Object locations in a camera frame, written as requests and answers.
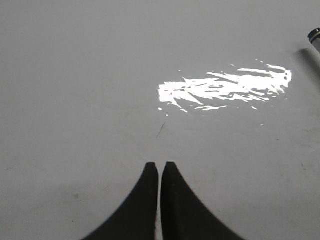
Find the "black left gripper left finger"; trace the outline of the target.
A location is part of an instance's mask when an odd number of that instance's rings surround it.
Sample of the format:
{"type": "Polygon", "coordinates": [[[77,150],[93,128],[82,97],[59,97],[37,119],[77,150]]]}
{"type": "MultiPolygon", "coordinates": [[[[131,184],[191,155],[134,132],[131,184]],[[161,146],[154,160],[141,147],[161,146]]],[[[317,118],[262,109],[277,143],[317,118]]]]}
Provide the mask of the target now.
{"type": "Polygon", "coordinates": [[[154,240],[159,173],[154,162],[143,172],[125,201],[86,240],[154,240]]]}

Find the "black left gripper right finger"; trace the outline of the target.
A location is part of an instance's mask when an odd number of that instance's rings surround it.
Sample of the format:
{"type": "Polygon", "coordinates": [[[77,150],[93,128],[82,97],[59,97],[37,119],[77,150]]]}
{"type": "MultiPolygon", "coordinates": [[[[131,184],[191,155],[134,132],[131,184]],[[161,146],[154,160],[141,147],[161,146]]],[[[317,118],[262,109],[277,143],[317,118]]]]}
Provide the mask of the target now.
{"type": "Polygon", "coordinates": [[[174,162],[162,174],[160,215],[164,240],[241,239],[199,200],[174,162]]]}

